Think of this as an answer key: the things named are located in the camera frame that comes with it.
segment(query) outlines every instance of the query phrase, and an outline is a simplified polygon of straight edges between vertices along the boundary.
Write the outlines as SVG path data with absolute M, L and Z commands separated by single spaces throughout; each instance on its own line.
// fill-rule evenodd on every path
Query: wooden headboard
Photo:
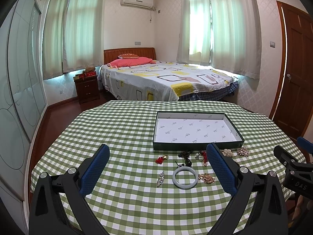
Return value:
M 108 64 L 116 59 L 122 54 L 135 54 L 138 56 L 148 57 L 156 60 L 156 52 L 154 48 L 116 48 L 104 50 L 104 64 Z

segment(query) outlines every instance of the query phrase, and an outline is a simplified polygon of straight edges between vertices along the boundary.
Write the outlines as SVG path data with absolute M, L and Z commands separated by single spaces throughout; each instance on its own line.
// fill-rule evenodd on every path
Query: white bangle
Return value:
M 191 184 L 180 184 L 180 183 L 177 182 L 175 176 L 176 176 L 176 174 L 178 172 L 183 171 L 183 170 L 187 170 L 187 171 L 191 172 L 195 176 L 195 181 L 193 183 L 191 183 Z M 179 188 L 182 188 L 182 189 L 193 188 L 198 183 L 198 173 L 191 167 L 182 166 L 182 167 L 177 168 L 173 172 L 172 180 L 173 180 L 174 185 L 176 185 Z

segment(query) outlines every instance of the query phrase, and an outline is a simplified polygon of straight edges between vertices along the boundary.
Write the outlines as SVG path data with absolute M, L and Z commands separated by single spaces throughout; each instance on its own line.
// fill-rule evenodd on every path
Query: sheer curtain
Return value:
M 261 27 L 256 0 L 211 0 L 212 66 L 258 79 Z
M 210 0 L 183 0 L 177 61 L 209 65 L 210 46 Z
M 69 0 L 63 36 L 63 72 L 103 65 L 103 0 Z
M 43 79 L 63 74 L 63 12 L 66 0 L 50 0 L 43 29 Z

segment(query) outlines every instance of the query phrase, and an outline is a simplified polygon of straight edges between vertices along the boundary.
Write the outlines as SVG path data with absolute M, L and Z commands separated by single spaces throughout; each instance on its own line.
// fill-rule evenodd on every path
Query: wooden door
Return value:
M 313 106 L 313 21 L 282 3 L 287 31 L 287 64 L 273 121 L 292 139 L 302 135 Z

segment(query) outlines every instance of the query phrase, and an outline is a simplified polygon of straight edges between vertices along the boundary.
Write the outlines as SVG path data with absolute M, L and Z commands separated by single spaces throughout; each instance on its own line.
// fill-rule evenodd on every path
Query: metal screw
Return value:
M 248 168 L 246 168 L 246 167 L 240 167 L 240 171 L 242 172 L 242 173 L 248 173 Z
M 43 173 L 40 174 L 40 178 L 42 178 L 42 179 L 44 179 L 46 176 L 47 176 L 46 172 L 43 172 Z
M 271 170 L 271 171 L 270 171 L 270 175 L 271 175 L 272 177 L 276 177 L 277 174 L 276 174 L 275 171 L 272 171 L 272 170 Z
M 72 168 L 69 168 L 68 171 L 67 171 L 69 174 L 74 174 L 76 172 L 76 168 L 72 167 Z

